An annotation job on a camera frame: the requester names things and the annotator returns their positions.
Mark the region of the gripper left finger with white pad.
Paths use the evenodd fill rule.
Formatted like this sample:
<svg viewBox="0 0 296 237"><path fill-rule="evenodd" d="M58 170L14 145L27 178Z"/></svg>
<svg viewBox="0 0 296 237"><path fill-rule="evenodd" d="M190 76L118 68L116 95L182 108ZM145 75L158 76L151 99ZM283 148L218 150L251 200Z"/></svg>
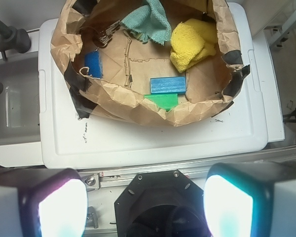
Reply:
<svg viewBox="0 0 296 237"><path fill-rule="evenodd" d="M85 183L71 168L0 168L0 237L80 237Z"/></svg>

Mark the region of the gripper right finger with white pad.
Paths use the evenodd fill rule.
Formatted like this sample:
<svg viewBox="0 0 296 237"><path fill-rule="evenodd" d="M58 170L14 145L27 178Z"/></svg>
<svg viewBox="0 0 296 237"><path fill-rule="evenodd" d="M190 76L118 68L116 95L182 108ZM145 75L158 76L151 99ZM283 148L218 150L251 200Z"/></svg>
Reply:
<svg viewBox="0 0 296 237"><path fill-rule="evenodd" d="M296 162L216 163L203 203L214 237L296 237Z"/></svg>

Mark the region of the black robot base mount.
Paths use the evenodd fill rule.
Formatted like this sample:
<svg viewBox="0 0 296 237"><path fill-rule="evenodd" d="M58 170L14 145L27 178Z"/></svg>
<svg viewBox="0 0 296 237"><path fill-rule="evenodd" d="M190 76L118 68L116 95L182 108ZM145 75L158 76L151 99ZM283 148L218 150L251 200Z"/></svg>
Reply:
<svg viewBox="0 0 296 237"><path fill-rule="evenodd" d="M136 175L114 203L119 237L209 237L204 191L175 171Z"/></svg>

